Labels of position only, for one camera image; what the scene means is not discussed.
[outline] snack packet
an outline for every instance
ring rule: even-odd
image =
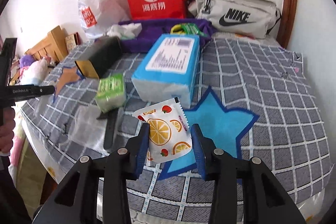
[[[100,79],[95,100],[103,113],[122,106],[126,101],[126,87],[122,73]]]
[[[133,116],[150,125],[147,166],[177,159],[192,149],[188,121],[177,97],[139,109]]]

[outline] purple cloth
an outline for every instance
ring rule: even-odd
[[[35,62],[35,59],[31,55],[29,54],[23,55],[23,57],[21,57],[19,60],[20,69],[22,69],[23,67],[29,67],[34,62]]]
[[[147,53],[156,40],[164,33],[170,33],[171,28],[180,23],[194,23],[200,31],[204,32],[207,37],[199,36],[199,45],[204,47],[206,42],[211,40],[211,36],[217,30],[212,26],[211,22],[205,19],[150,19],[150,20],[131,20],[119,22],[119,25],[126,25],[130,23],[141,23],[142,31],[135,39],[121,40],[121,48],[123,52],[141,52]]]

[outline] gray checkered blanket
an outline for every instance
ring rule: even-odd
[[[62,67],[74,66],[87,45],[75,48],[47,77],[56,81]],[[137,135],[140,121],[132,113],[148,105],[140,100],[131,75],[144,54],[124,54],[108,71],[125,75],[127,102],[118,126],[115,149]],[[239,40],[216,38],[202,50],[193,105],[211,85],[227,108],[243,107],[260,115],[241,140],[243,159],[260,157],[272,170],[295,203],[320,192],[331,172],[329,147],[315,97],[303,74],[302,55],[277,47],[264,47]],[[82,156],[98,158],[94,151],[67,142],[67,128],[80,104],[95,104],[98,81],[84,79],[66,85],[55,103],[49,101],[44,115],[34,117],[37,99],[22,108],[31,132],[67,172]],[[131,209],[156,217],[190,222],[207,222],[213,183],[201,180],[197,170],[158,181],[162,166],[144,167],[137,181],[127,182]],[[238,188],[238,215],[243,214],[243,192]],[[99,192],[102,193],[102,182]]]

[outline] blue tissue pack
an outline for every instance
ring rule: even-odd
[[[131,77],[141,100],[178,97],[182,107],[190,108],[199,57],[199,36],[161,35]]]

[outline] metal screw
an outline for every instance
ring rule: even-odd
[[[80,158],[80,162],[81,163],[85,163],[85,162],[88,162],[89,161],[89,157],[88,156],[82,156],[81,158]]]
[[[125,147],[118,149],[118,154],[119,155],[125,155],[126,153],[127,153],[127,149]]]
[[[253,158],[252,158],[252,162],[253,162],[254,164],[261,164],[261,159],[258,158],[258,157],[253,157]]]
[[[223,154],[224,154],[223,149],[220,149],[220,148],[216,148],[213,152],[214,152],[216,155],[223,155]]]

